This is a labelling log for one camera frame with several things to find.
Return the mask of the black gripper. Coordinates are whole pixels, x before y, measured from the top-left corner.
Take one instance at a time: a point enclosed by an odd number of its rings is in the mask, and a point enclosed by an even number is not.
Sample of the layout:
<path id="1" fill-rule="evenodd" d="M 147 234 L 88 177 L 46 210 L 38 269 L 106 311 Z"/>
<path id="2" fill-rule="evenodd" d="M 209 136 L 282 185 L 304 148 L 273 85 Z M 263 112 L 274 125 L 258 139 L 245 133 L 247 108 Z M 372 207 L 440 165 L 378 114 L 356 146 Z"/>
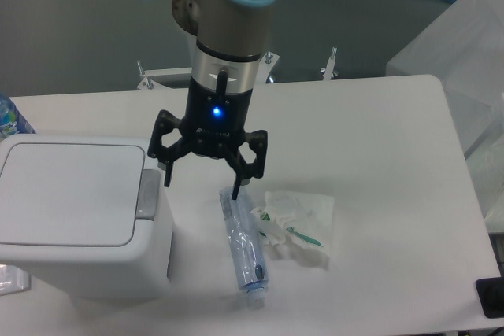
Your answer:
<path id="1" fill-rule="evenodd" d="M 191 80 L 183 118 L 159 112 L 147 154 L 165 170 L 164 187 L 170 187 L 174 162 L 189 153 L 226 160 L 236 175 L 231 195 L 236 200 L 249 179 L 264 175 L 268 133 L 244 131 L 251 90 L 228 93 L 227 76 L 218 76 L 215 84 L 213 90 Z"/>

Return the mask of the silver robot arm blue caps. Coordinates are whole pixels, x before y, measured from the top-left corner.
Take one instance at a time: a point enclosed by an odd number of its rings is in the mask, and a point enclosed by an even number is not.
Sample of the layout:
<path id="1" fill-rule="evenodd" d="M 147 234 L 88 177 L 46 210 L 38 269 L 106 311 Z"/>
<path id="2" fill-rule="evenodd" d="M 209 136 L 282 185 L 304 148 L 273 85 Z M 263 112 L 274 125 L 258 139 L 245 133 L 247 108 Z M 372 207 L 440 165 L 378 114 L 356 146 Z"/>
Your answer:
<path id="1" fill-rule="evenodd" d="M 160 111 L 148 149 L 166 173 L 193 153 L 227 161 L 234 190 L 264 175 L 268 134 L 244 125 L 275 1 L 191 0 L 198 27 L 185 114 Z"/>

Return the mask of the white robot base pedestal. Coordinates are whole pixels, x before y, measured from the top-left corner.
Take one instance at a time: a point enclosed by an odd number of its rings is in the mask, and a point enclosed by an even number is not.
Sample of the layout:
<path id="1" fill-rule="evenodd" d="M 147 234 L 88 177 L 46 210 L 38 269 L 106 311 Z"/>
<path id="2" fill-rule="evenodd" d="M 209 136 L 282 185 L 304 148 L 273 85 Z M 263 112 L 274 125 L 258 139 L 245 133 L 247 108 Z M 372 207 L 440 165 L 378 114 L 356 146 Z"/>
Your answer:
<path id="1" fill-rule="evenodd" d="M 194 71 L 195 54 L 197 50 L 197 37 L 195 35 L 192 35 L 191 33 L 187 33 L 186 37 L 187 37 L 188 52 L 191 61 L 191 71 Z"/>

